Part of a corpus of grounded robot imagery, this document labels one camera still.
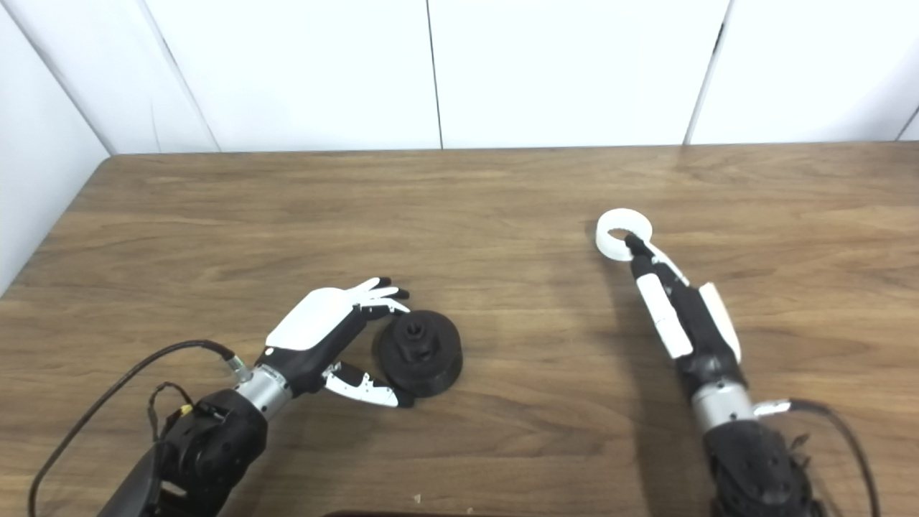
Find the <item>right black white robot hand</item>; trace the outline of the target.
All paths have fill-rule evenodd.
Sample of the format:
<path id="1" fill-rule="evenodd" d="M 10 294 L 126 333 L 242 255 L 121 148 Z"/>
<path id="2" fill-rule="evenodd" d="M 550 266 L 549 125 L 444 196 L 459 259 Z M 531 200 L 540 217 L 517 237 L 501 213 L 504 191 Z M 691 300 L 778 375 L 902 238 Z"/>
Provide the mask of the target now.
<path id="1" fill-rule="evenodd" d="M 686 399 L 704 386 L 748 387 L 731 318 L 713 284 L 693 286 L 650 242 L 630 235 L 630 270 Z"/>

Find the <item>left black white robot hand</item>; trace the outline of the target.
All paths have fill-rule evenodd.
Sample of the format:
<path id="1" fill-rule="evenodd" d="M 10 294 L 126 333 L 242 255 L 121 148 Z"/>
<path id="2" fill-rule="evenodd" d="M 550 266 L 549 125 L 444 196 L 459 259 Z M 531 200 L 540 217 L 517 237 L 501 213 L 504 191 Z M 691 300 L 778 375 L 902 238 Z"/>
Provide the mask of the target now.
<path id="1" fill-rule="evenodd" d="M 413 408 L 414 396 L 339 359 L 368 322 L 410 313 L 403 303 L 408 298 L 388 277 L 313 290 L 267 335 L 256 365 L 279 374 L 293 399 L 325 389 L 367 404 Z"/>

